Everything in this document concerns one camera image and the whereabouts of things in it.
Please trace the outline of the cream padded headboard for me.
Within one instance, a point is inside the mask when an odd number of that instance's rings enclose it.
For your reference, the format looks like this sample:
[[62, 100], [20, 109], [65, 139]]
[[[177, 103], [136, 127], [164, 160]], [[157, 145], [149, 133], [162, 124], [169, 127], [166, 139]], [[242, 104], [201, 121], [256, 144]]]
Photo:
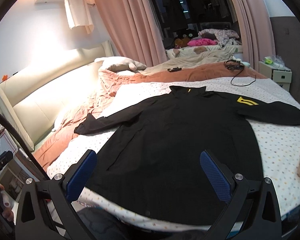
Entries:
[[25, 68], [0, 83], [0, 113], [27, 148], [50, 133], [59, 112], [85, 100], [97, 88], [96, 58], [114, 55], [109, 41], [61, 54], [52, 64]]

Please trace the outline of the white bedside cabinet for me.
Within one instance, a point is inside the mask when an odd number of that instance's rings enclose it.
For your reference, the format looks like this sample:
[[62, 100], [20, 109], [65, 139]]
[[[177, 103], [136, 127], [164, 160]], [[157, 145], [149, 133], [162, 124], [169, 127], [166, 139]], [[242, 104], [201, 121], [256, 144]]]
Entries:
[[275, 67], [273, 65], [266, 64], [264, 62], [258, 63], [259, 73], [272, 79], [284, 90], [290, 90], [290, 84], [292, 82], [292, 71], [287, 67]]

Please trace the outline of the small black device on bed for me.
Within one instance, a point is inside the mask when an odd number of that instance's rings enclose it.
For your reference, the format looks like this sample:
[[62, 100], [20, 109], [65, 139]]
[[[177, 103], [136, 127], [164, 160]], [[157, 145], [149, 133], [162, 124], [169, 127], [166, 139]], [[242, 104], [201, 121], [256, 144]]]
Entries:
[[178, 71], [181, 71], [182, 68], [179, 68], [179, 67], [174, 67], [174, 68], [169, 68], [167, 71], [169, 73], [173, 73], [173, 72], [178, 72]]

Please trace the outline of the pink right curtain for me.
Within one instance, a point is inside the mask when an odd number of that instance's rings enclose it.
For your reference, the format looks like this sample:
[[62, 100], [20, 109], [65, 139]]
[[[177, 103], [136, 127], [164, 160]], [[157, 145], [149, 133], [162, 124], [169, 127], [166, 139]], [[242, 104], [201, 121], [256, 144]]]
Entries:
[[243, 59], [258, 71], [259, 62], [275, 54], [274, 35], [264, 0], [232, 0], [241, 33]]

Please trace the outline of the pink curtain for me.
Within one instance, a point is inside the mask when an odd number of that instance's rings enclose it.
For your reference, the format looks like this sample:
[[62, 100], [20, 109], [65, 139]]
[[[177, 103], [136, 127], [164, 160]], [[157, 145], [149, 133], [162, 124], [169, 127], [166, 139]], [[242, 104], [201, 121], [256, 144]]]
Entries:
[[259, 62], [275, 54], [274, 35], [264, 0], [232, 0], [241, 33], [243, 59], [258, 71]]
[[148, 67], [167, 60], [149, 0], [94, 0], [119, 55]]

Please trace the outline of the cream cloth on air conditioner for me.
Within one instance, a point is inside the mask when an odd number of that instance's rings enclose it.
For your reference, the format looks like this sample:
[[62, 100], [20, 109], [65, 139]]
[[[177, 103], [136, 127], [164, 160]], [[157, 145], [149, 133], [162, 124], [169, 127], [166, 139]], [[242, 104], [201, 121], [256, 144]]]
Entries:
[[70, 29], [83, 27], [87, 34], [94, 31], [94, 24], [86, 0], [64, 0], [66, 18]]

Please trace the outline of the beige bed sheet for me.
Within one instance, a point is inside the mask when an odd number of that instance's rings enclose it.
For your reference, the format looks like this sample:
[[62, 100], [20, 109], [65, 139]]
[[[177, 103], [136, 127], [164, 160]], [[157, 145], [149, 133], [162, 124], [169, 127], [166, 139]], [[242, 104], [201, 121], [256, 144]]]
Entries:
[[243, 46], [198, 46], [179, 49], [178, 52], [177, 49], [170, 49], [167, 54], [170, 57], [168, 61], [154, 67], [147, 67], [145, 70], [139, 70], [138, 72], [142, 75], [152, 75], [173, 68], [195, 68], [202, 64], [223, 62], [231, 59], [233, 56], [243, 59]]

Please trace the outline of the pile of colourful clothes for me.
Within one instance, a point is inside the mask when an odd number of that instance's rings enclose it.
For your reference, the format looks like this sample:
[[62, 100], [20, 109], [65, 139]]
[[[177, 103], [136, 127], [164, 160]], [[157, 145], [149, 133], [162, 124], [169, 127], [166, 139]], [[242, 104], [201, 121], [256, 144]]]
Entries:
[[213, 46], [224, 47], [227, 44], [240, 44], [240, 35], [231, 29], [204, 29], [195, 31], [186, 29], [177, 33], [172, 46], [173, 48]]

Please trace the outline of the green items on cabinet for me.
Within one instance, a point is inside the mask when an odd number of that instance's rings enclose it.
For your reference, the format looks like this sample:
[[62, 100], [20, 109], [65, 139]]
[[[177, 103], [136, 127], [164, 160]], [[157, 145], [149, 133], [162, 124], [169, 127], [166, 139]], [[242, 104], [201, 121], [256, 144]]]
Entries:
[[263, 59], [263, 62], [265, 64], [273, 66], [274, 68], [279, 68], [279, 69], [287, 68], [282, 57], [277, 56], [277, 55], [266, 56]]

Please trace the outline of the beige plush pillow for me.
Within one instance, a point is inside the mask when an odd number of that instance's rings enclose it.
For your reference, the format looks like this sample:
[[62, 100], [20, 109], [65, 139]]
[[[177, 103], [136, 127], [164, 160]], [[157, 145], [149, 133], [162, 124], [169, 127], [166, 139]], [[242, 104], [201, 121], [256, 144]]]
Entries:
[[101, 63], [100, 69], [112, 72], [121, 72], [125, 70], [136, 72], [147, 68], [147, 66], [141, 62], [122, 56], [99, 57], [94, 59], [94, 62]]

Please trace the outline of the white floral quilt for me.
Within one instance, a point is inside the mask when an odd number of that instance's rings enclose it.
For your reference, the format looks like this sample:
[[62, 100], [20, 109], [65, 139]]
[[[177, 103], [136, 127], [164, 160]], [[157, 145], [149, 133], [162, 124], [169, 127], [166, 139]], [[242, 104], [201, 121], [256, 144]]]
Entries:
[[[271, 79], [238, 77], [233, 85], [230, 80], [229, 77], [220, 77], [196, 82], [143, 82], [122, 85], [114, 101], [101, 114], [109, 116], [146, 98], [167, 94], [171, 91], [169, 88], [171, 85], [190, 88], [206, 87], [208, 91], [238, 94], [243, 98], [255, 98], [266, 103], [282, 101], [300, 108], [300, 104]], [[285, 218], [290, 211], [300, 205], [300, 177], [298, 176], [300, 126], [278, 126], [256, 121], [250, 121], [250, 124], [261, 151], [264, 175], [270, 177], [274, 183], [280, 212]], [[72, 164], [79, 161], [87, 149], [98, 152], [114, 132], [115, 129], [112, 128], [96, 135], [80, 135], [73, 139], [57, 160], [47, 168], [48, 176], [65, 173]], [[192, 229], [208, 230], [211, 226], [206, 222], [200, 225], [186, 225], [151, 219], [149, 215], [142, 216], [126, 210], [89, 189], [84, 189], [78, 200], [86, 206], [100, 207], [124, 222], [143, 229], [178, 232]]]

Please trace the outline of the pink left curtain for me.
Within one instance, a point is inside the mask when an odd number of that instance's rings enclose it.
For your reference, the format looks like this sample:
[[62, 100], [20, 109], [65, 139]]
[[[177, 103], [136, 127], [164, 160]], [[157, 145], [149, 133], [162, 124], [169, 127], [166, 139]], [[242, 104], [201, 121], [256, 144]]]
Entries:
[[119, 55], [148, 67], [167, 60], [149, 0], [94, 0]]

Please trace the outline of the black coat with yellow logo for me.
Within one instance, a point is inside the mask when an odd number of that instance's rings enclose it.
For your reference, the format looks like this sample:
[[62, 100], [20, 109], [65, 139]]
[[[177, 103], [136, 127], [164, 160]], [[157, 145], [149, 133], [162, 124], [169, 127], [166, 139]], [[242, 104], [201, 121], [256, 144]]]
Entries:
[[232, 172], [263, 178], [250, 120], [300, 126], [300, 109], [205, 87], [171, 86], [107, 117], [88, 114], [80, 135], [115, 133], [97, 154], [87, 188], [122, 208], [157, 220], [212, 224], [225, 207], [200, 166], [209, 150]]

